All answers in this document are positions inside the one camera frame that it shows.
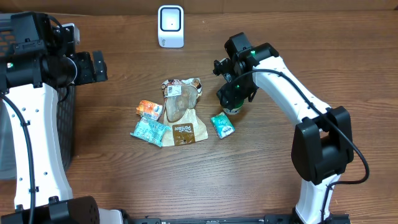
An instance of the white label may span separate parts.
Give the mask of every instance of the white label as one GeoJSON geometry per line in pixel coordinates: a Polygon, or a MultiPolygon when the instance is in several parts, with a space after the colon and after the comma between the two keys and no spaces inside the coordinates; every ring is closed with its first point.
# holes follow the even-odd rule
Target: white label
{"type": "Polygon", "coordinates": [[[181,95],[181,85],[171,85],[167,87],[167,97],[181,95]]]}

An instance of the light blue packet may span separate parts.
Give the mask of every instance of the light blue packet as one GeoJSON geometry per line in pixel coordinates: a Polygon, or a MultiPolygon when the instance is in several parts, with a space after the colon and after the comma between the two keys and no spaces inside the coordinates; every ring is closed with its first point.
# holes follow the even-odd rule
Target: light blue packet
{"type": "Polygon", "coordinates": [[[171,128],[157,121],[142,117],[137,123],[134,133],[130,133],[130,135],[162,147],[162,137],[167,130],[171,130],[171,128]]]}
{"type": "Polygon", "coordinates": [[[235,132],[234,126],[229,121],[228,117],[224,114],[224,112],[221,112],[220,114],[210,119],[220,139],[223,139],[226,136],[229,136],[230,134],[235,132]]]}

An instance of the wooden tabletop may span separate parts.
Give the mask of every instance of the wooden tabletop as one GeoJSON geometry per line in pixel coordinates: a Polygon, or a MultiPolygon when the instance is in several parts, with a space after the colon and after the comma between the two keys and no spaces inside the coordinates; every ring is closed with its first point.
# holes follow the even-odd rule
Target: wooden tabletop
{"type": "MultiPolygon", "coordinates": [[[[290,71],[319,99],[344,106],[353,139],[371,169],[361,185],[338,186],[333,213],[353,223],[398,219],[398,12],[199,14],[185,17],[185,46],[162,49],[156,16],[63,17],[80,29],[78,51],[102,50],[109,80],[79,86],[75,157],[67,172],[74,197],[92,195],[101,208],[133,217],[261,217],[290,213],[300,176],[290,151],[294,129],[263,91],[229,116],[236,128],[220,140],[210,118],[221,111],[211,73],[227,57],[224,43],[245,32],[271,43],[290,71]],[[158,148],[133,138],[141,100],[162,103],[161,83],[199,77],[196,106],[206,141],[158,148]]],[[[355,156],[343,180],[362,178],[355,156]]],[[[13,212],[14,181],[0,182],[0,214],[13,212]]]]}

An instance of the brown label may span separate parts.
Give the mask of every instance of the brown label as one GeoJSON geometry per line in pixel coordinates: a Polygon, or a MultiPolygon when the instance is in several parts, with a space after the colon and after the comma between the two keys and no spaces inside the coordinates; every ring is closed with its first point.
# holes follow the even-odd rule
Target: brown label
{"type": "Polygon", "coordinates": [[[195,133],[192,123],[173,125],[174,145],[195,143],[195,133]]]}

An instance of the blue snack packet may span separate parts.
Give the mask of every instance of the blue snack packet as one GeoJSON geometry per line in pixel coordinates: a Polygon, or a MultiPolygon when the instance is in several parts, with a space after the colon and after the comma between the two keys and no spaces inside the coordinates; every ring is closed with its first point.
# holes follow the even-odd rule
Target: blue snack packet
{"type": "Polygon", "coordinates": [[[130,135],[162,147],[162,137],[167,130],[171,130],[170,127],[142,117],[130,135]]]}
{"type": "Polygon", "coordinates": [[[216,115],[210,119],[220,139],[223,139],[235,132],[234,126],[224,112],[221,112],[219,115],[216,115]]]}

